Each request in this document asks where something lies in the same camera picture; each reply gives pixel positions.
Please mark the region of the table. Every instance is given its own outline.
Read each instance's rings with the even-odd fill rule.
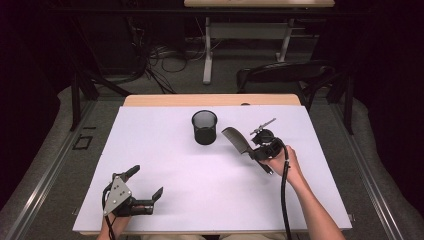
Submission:
[[[324,8],[333,7],[334,0],[185,0],[186,7],[237,7],[237,8]],[[236,39],[284,39],[277,61],[284,62],[292,34],[294,19],[286,23],[211,23],[206,17],[206,57],[203,84],[211,83],[212,57],[211,38]]]
[[[217,140],[209,146],[199,145],[193,138],[191,116],[201,109],[218,116]],[[148,199],[162,186],[164,193],[156,202],[153,215],[134,217],[126,234],[284,230],[279,197],[281,178],[266,174],[220,134],[225,127],[232,126],[247,133],[245,137],[249,139],[251,130],[273,117],[277,120],[268,129],[297,150],[317,198],[341,229],[350,229],[308,113],[295,95],[187,94],[127,98],[73,230],[82,234],[99,232],[102,190],[112,173],[126,171],[136,164],[141,170],[127,182],[133,196]],[[289,185],[286,194],[292,230],[306,231],[300,204]]]

